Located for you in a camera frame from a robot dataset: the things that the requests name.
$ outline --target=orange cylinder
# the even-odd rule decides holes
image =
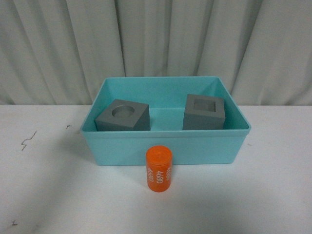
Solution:
[[[156,145],[146,152],[146,172],[148,187],[155,192],[163,192],[170,187],[172,152],[169,148]]]

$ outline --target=turquoise plastic bin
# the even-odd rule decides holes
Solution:
[[[188,94],[224,98],[222,130],[183,131]],[[150,131],[98,132],[95,118],[114,99],[150,105]],[[145,165],[154,145],[169,147],[173,164],[232,163],[251,126],[217,77],[107,78],[81,126],[98,165]]]

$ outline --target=scratch on table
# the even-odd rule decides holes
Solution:
[[[31,138],[27,138],[27,139],[25,139],[22,143],[21,143],[21,145],[23,145],[24,147],[22,148],[22,151],[25,149],[25,147],[27,146],[26,144],[25,144],[25,141],[27,141],[27,140],[32,140],[33,139],[33,137],[34,137],[34,135],[37,133],[37,131],[35,131],[35,133],[32,135],[32,137]]]
[[[14,219],[14,221],[11,222],[11,223],[12,223],[12,226],[16,226],[16,225],[17,225],[17,223],[15,223],[15,219]]]

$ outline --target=white curtain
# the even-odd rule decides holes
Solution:
[[[0,104],[91,104],[123,76],[218,76],[241,105],[312,105],[312,1],[0,0]]]

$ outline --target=gray cube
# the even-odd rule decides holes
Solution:
[[[220,97],[188,94],[183,130],[223,129],[224,100]]]
[[[149,131],[149,105],[115,99],[97,118],[98,131]]]

